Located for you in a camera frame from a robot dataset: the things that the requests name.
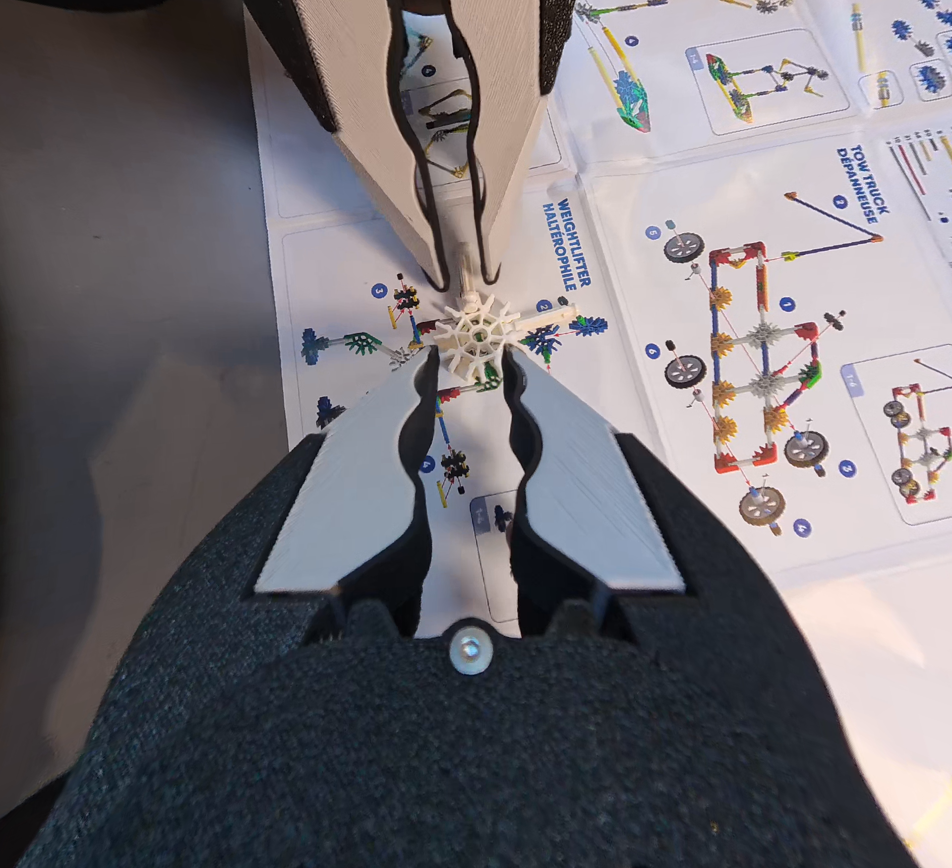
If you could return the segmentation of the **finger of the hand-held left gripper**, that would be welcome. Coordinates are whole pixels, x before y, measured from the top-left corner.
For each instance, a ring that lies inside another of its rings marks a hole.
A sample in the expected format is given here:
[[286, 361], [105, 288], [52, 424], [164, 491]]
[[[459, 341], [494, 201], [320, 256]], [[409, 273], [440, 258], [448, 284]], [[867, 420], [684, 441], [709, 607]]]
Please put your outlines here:
[[335, 141], [434, 287], [449, 285], [433, 196], [399, 97], [401, 42], [388, 0], [293, 0], [336, 121]]
[[450, 0], [450, 13], [475, 73], [472, 152], [482, 169], [477, 231], [483, 279], [493, 283], [545, 109], [540, 0]]

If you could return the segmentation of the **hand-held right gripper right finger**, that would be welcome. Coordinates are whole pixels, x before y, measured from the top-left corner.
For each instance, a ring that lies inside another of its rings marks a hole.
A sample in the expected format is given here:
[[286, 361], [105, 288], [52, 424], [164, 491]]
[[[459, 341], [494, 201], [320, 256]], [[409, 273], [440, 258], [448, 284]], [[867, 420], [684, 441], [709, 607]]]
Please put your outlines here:
[[510, 447], [523, 471], [510, 540], [523, 636], [544, 633], [565, 600], [600, 628], [611, 600], [682, 594], [614, 427], [527, 355], [504, 355]]

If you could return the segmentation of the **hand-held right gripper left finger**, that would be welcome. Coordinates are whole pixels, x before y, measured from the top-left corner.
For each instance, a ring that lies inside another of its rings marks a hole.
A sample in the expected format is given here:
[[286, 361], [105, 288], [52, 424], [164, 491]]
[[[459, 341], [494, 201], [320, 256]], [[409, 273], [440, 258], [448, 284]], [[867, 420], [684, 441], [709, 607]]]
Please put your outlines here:
[[257, 578], [257, 593], [381, 600], [402, 636], [419, 625], [432, 539], [420, 469], [439, 372], [430, 346], [333, 422]]

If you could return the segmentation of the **white snowflake connector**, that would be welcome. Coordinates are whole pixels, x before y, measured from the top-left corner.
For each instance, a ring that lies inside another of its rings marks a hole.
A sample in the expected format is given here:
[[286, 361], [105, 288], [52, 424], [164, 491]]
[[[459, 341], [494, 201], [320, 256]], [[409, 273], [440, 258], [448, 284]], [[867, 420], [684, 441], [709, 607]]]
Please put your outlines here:
[[448, 320], [437, 322], [435, 344], [441, 364], [463, 385], [485, 383], [499, 376], [506, 344], [514, 342], [520, 313], [505, 303], [493, 312], [495, 296], [475, 291], [462, 294], [460, 307], [446, 306]]

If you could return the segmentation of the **white instruction sheet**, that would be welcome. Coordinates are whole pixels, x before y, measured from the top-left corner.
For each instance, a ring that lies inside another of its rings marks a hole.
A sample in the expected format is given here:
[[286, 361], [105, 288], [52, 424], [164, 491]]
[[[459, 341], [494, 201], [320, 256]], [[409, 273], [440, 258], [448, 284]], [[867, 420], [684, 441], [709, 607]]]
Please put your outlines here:
[[[245, 7], [290, 445], [433, 342], [425, 281]], [[950, 0], [574, 0], [493, 312], [782, 588], [950, 866]], [[516, 636], [502, 390], [441, 372], [421, 635]]]

